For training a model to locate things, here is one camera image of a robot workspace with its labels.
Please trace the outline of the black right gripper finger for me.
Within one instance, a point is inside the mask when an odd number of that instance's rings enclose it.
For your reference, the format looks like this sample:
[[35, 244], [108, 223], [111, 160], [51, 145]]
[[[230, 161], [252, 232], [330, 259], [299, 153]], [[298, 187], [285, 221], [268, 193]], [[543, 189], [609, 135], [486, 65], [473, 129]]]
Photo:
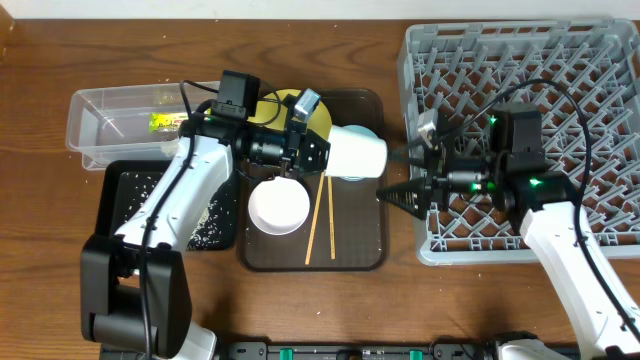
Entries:
[[390, 150], [387, 155], [387, 160], [389, 162], [405, 163], [408, 165], [425, 165], [426, 161], [424, 159], [418, 159], [410, 155], [412, 149], [424, 149], [425, 146], [426, 142], [421, 138], [411, 140], [404, 146]]
[[431, 205], [431, 186], [426, 179], [413, 179], [378, 189], [376, 197], [416, 219], [426, 220]]

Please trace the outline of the pink white bowl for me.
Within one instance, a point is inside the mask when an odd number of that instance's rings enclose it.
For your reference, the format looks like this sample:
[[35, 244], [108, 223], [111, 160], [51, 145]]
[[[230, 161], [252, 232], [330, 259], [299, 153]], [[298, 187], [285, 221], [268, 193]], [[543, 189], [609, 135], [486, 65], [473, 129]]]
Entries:
[[297, 180], [276, 177], [263, 181], [251, 192], [248, 214], [262, 232], [281, 236], [296, 231], [307, 219], [310, 198]]

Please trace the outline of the cream white cup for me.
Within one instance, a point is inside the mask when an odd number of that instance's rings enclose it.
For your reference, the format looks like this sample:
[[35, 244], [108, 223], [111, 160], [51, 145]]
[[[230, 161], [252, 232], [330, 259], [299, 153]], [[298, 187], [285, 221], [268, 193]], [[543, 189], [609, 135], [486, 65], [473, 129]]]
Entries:
[[333, 125], [328, 142], [326, 176], [369, 179], [383, 174], [388, 154], [384, 140]]

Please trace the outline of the light blue bowl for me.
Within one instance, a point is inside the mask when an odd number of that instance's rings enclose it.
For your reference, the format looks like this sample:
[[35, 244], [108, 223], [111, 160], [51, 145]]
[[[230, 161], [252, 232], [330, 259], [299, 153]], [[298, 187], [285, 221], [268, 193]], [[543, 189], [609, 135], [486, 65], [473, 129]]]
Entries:
[[[377, 138], [377, 135], [374, 131], [361, 125], [347, 125], [345, 126], [345, 129], [352, 132], [359, 133], [364, 136]], [[357, 182], [357, 181], [361, 181], [362, 177], [343, 177], [343, 180]]]

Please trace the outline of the green snack wrapper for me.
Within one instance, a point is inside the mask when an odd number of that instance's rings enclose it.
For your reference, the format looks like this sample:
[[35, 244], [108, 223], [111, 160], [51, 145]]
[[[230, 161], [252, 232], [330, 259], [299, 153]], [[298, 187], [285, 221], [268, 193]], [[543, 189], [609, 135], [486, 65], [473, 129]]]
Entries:
[[151, 113], [148, 129], [150, 133], [173, 133], [177, 132], [182, 123], [188, 119], [188, 115], [184, 112]]

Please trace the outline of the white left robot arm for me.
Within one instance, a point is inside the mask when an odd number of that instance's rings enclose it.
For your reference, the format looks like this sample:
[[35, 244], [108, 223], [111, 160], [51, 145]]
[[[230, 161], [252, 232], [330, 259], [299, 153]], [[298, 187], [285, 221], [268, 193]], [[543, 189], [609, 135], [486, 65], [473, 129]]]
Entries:
[[85, 340], [145, 359], [211, 359], [216, 335], [192, 319], [183, 253], [239, 161], [293, 178], [326, 169], [330, 144], [308, 122], [320, 95], [275, 96], [284, 128], [254, 123], [259, 78], [226, 70], [214, 98], [187, 106], [175, 155], [139, 210], [114, 234], [96, 230], [80, 256]]

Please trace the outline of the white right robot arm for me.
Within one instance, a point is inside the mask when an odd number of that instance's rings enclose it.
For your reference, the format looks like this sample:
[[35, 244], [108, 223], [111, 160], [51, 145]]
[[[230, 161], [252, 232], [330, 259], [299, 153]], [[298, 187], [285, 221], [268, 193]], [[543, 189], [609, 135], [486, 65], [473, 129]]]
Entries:
[[455, 129], [435, 110], [419, 115], [411, 147], [425, 175], [378, 190], [380, 200], [422, 221], [452, 194], [487, 195], [542, 264], [567, 313], [583, 359], [636, 359], [639, 307], [588, 223], [569, 177], [546, 163], [542, 116], [532, 105], [502, 104], [489, 119], [489, 151], [463, 157]]

